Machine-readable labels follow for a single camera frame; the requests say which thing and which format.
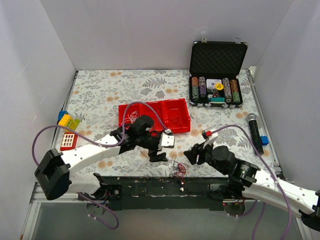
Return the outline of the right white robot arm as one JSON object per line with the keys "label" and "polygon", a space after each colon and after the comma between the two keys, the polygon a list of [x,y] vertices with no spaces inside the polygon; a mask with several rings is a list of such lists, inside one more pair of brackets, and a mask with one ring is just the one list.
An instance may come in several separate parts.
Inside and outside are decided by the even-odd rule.
{"label": "right white robot arm", "polygon": [[307,227],[320,230],[320,193],[291,184],[282,179],[274,180],[270,173],[239,158],[227,146],[195,144],[184,151],[192,165],[207,163],[223,175],[227,175],[227,195],[232,199],[240,196],[265,202],[302,220]]}

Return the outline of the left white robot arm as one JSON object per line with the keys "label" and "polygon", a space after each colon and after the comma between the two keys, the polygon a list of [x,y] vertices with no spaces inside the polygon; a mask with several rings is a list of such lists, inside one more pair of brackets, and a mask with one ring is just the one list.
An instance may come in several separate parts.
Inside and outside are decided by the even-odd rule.
{"label": "left white robot arm", "polygon": [[116,157],[135,147],[148,150],[150,162],[166,162],[164,148],[175,145],[172,131],[153,130],[154,120],[139,116],[133,123],[124,123],[97,141],[89,140],[81,147],[58,152],[48,150],[34,173],[47,200],[56,200],[65,193],[88,194],[101,200],[110,192],[98,173],[82,174],[80,170],[101,160]]}

